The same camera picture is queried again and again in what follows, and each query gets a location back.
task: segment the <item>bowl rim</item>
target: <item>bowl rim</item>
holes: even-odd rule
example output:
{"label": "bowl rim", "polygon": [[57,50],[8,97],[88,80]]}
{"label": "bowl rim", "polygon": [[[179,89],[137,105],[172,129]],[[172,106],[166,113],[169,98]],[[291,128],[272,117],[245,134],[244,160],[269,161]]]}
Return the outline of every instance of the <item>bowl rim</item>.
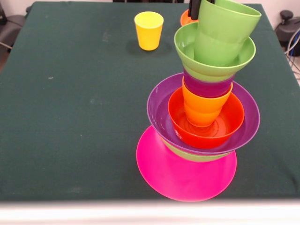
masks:
{"label": "bowl rim", "polygon": [[245,62],[243,62],[243,63],[241,63],[241,64],[238,64],[238,65],[235,65],[235,66],[229,66],[229,67],[217,67],[217,66],[212,66],[212,65],[204,64],[204,63],[198,62],[198,61],[196,61],[196,60],[194,60],[194,59],[191,59],[191,58],[188,57],[185,53],[183,53],[183,51],[177,46],[177,43],[176,43],[176,37],[177,37],[178,33],[181,31],[181,29],[185,28],[186,26],[194,26],[194,24],[198,24],[198,22],[191,22],[191,23],[188,23],[188,24],[186,24],[186,25],[180,27],[180,28],[175,32],[175,35],[174,35],[174,44],[175,44],[176,50],[179,51],[179,52],[183,55],[184,58],[186,58],[187,60],[190,60],[190,61],[191,61],[192,63],[194,63],[195,65],[199,65],[199,66],[207,67],[207,68],[211,68],[211,69],[234,69],[234,68],[239,68],[239,67],[242,67],[242,66],[247,65],[247,64],[254,58],[254,56],[255,56],[255,54],[256,54],[256,46],[255,46],[255,43],[254,43],[254,41],[252,40],[252,38],[251,38],[251,37],[248,37],[248,38],[245,40],[245,42],[246,42],[247,40],[250,41],[251,46],[252,46],[253,49],[254,49],[254,50],[253,50],[253,54],[251,55],[251,57],[250,57],[247,61],[245,61]]}
{"label": "bowl rim", "polygon": [[198,154],[194,154],[194,153],[190,153],[190,152],[186,152],[186,151],[184,151],[184,150],[181,150],[181,149],[179,149],[179,148],[177,148],[177,147],[175,147],[175,146],[173,146],[171,143],[169,143],[168,141],[166,141],[164,138],[162,138],[161,137],[161,139],[163,140],[163,142],[164,142],[164,144],[169,144],[169,145],[171,145],[174,149],[176,149],[176,151],[179,151],[180,153],[183,153],[183,154],[188,154],[189,156],[191,156],[191,157],[202,157],[202,158],[205,158],[205,159],[211,159],[211,158],[215,158],[215,157],[218,157],[218,156],[221,156],[221,157],[224,157],[224,156],[226,156],[226,155],[228,155],[229,154],[229,152],[226,152],[226,153],[221,153],[221,154],[215,154],[215,155],[198,155]]}

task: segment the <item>purple cup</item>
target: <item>purple cup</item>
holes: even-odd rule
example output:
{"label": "purple cup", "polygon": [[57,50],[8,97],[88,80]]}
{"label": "purple cup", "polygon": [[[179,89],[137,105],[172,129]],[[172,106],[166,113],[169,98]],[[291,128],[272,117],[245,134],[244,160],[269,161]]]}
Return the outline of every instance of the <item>purple cup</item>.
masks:
{"label": "purple cup", "polygon": [[183,69],[184,84],[187,89],[195,95],[204,98],[217,98],[229,90],[230,84],[234,79],[234,75],[227,80],[220,82],[206,82],[192,77],[185,69]]}

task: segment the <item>cup rim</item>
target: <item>cup rim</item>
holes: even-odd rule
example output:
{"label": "cup rim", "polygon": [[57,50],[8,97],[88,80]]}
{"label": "cup rim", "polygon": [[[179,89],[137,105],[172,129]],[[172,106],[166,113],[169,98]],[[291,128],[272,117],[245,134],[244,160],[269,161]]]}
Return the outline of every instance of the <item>cup rim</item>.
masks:
{"label": "cup rim", "polygon": [[[141,26],[141,25],[139,24],[139,22],[137,21],[137,17],[138,17],[139,15],[146,14],[146,13],[151,13],[151,14],[154,14],[154,15],[159,16],[159,17],[161,18],[161,20],[162,20],[161,23],[159,23],[159,25],[153,26],[153,27],[149,27],[149,26]],[[163,18],[163,16],[162,16],[161,14],[159,14],[159,13],[157,13],[157,12],[153,12],[153,11],[144,11],[144,12],[138,13],[138,14],[135,16],[134,22],[135,22],[135,24],[136,24],[137,26],[142,27],[142,28],[144,28],[144,29],[155,29],[155,28],[158,28],[158,27],[160,27],[161,25],[163,25],[163,23],[164,23],[164,18]]]}
{"label": "cup rim", "polygon": [[247,64],[254,58],[254,56],[255,56],[255,54],[256,54],[256,46],[255,46],[255,43],[254,43],[254,41],[252,40],[252,38],[251,38],[251,37],[248,37],[245,41],[249,40],[249,41],[251,42],[251,44],[252,44],[252,46],[253,46],[253,49],[254,49],[254,52],[253,52],[252,56],[251,56],[247,61],[245,61],[245,62],[243,62],[243,63],[241,63],[241,64],[234,65],[234,66],[229,66],[229,67],[217,67],[217,66],[212,66],[212,65],[209,65],[209,64],[204,64],[204,63],[202,63],[202,62],[198,62],[198,61],[196,61],[196,60],[194,60],[194,59],[191,59],[190,57],[188,57],[188,56],[187,56],[187,55],[186,55],[186,54],[185,54],[185,53],[177,46],[176,37],[177,37],[178,33],[180,32],[180,30],[183,29],[185,26],[192,26],[192,25],[194,25],[195,23],[198,24],[198,22],[192,22],[192,23],[189,23],[189,24],[186,24],[186,25],[180,27],[180,28],[176,31],[175,35],[174,35],[174,43],[175,43],[175,48],[176,48],[176,50],[179,51],[179,52],[182,54],[182,56],[183,56],[184,58],[186,58],[187,60],[190,60],[190,61],[192,61],[193,63],[195,63],[195,64],[197,64],[197,65],[201,65],[201,66],[204,66],[204,67],[207,67],[207,68],[211,68],[211,69],[234,69],[234,68],[238,68],[238,67],[242,67],[242,66],[244,66],[244,65],[247,65]]}
{"label": "cup rim", "polygon": [[236,13],[236,14],[245,15],[245,16],[249,16],[249,17],[261,17],[261,16],[262,16],[261,12],[259,12],[258,10],[254,9],[254,8],[251,8],[251,7],[249,7],[249,6],[246,6],[246,5],[244,5],[244,4],[238,3],[238,2],[232,1],[233,4],[235,4],[235,5],[242,5],[242,6],[245,7],[245,8],[249,8],[249,9],[251,9],[252,11],[258,13],[258,15],[251,15],[251,14],[246,14],[246,13],[240,13],[240,12],[237,12],[237,11],[234,11],[234,10],[231,10],[231,9],[227,9],[227,8],[220,7],[220,6],[216,5],[216,4],[212,4],[211,2],[209,2],[209,1],[207,1],[207,0],[204,0],[204,1],[208,2],[208,3],[211,4],[211,5],[214,5],[214,7],[217,7],[217,8],[219,8],[219,9],[221,9],[221,10],[224,10],[224,11],[233,12],[233,13]]}

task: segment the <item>plastic bowl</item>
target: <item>plastic bowl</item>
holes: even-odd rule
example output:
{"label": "plastic bowl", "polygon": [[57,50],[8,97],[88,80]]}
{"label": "plastic bowl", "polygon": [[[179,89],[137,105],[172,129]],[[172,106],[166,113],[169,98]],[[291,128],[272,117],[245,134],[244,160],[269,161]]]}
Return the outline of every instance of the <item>plastic bowl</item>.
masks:
{"label": "plastic bowl", "polygon": [[182,87],[171,95],[168,112],[176,135],[184,143],[202,149],[215,148],[226,142],[240,128],[245,115],[242,103],[234,94],[230,93],[213,123],[209,127],[196,127],[187,120]]}
{"label": "plastic bowl", "polygon": [[210,161],[214,161],[219,158],[222,158],[224,156],[227,156],[229,154],[229,152],[228,152],[228,153],[224,153],[224,154],[208,155],[208,156],[207,155],[196,155],[196,154],[182,151],[182,150],[172,146],[170,143],[166,142],[164,139],[163,139],[163,142],[166,145],[166,147],[169,150],[171,150],[174,154],[176,154],[179,157],[184,158],[186,160],[192,161],[192,162],[210,162]]}
{"label": "plastic bowl", "polygon": [[192,20],[191,17],[188,17],[188,9],[183,12],[183,14],[180,17],[180,24],[181,26],[184,26],[189,23],[198,22],[199,20]]}
{"label": "plastic bowl", "polygon": [[228,100],[233,89],[233,84],[227,93],[220,97],[207,98],[190,92],[182,79],[183,105],[187,120],[196,127],[204,128],[210,126],[220,114],[223,105]]}
{"label": "plastic bowl", "polygon": [[173,92],[182,86],[182,77],[183,73],[179,73],[164,79],[153,88],[148,97],[147,115],[160,137],[182,151],[197,155],[216,155],[231,152],[252,140],[259,128],[259,110],[249,92],[236,82],[233,82],[232,93],[243,104],[245,118],[242,126],[227,142],[213,149],[199,149],[189,146],[179,139],[168,113],[168,101]]}
{"label": "plastic bowl", "polygon": [[180,27],[174,35],[176,51],[183,67],[194,78],[206,82],[219,82],[229,79],[243,69],[255,56],[256,48],[253,40],[248,37],[238,56],[227,67],[216,67],[194,60],[194,40],[198,23],[193,22]]}
{"label": "plastic bowl", "polygon": [[183,74],[184,84],[187,89],[195,95],[205,98],[217,98],[224,95],[229,90],[234,79],[234,75],[232,75],[224,81],[205,82],[194,78],[185,69],[183,69]]}

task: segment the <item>orange cup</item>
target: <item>orange cup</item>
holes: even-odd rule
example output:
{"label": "orange cup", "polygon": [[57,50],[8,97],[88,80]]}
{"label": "orange cup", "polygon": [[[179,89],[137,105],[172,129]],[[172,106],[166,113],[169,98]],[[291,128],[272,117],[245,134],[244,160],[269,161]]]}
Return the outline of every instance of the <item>orange cup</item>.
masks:
{"label": "orange cup", "polygon": [[232,89],[233,83],[231,83],[229,90],[223,96],[215,98],[201,97],[195,95],[186,88],[183,78],[182,92],[187,120],[196,127],[208,127],[220,114]]}

